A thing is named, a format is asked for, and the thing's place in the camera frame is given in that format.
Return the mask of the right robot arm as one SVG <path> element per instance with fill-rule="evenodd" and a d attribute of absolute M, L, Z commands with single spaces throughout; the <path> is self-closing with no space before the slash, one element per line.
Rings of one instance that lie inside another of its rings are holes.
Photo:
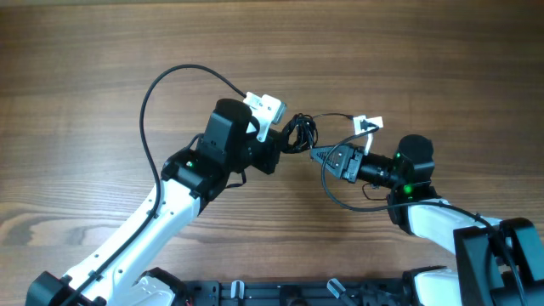
<path fill-rule="evenodd" d="M 338 179 L 388 189 L 382 209 L 393 224 L 455 255 L 456 271 L 405 273 L 411 304 L 541 305 L 543 245 L 536 227 L 527 218 L 486 218 L 451 205 L 431 185 L 433 153 L 429 139 L 411 134 L 391 158 L 349 139 L 314 148 L 310 156 Z"/>

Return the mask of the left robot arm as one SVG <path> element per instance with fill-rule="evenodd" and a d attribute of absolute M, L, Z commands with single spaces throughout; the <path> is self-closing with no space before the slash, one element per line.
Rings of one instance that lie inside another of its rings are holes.
<path fill-rule="evenodd" d="M 249 93 L 221 99 L 194 149 L 165 162 L 148 199 L 92 255 L 61 278 L 41 273 L 26 294 L 28 305 L 183 305 L 184 283 L 150 262 L 223 190 L 229 176 L 255 167 L 271 174 L 281 153 L 286 105 Z"/>

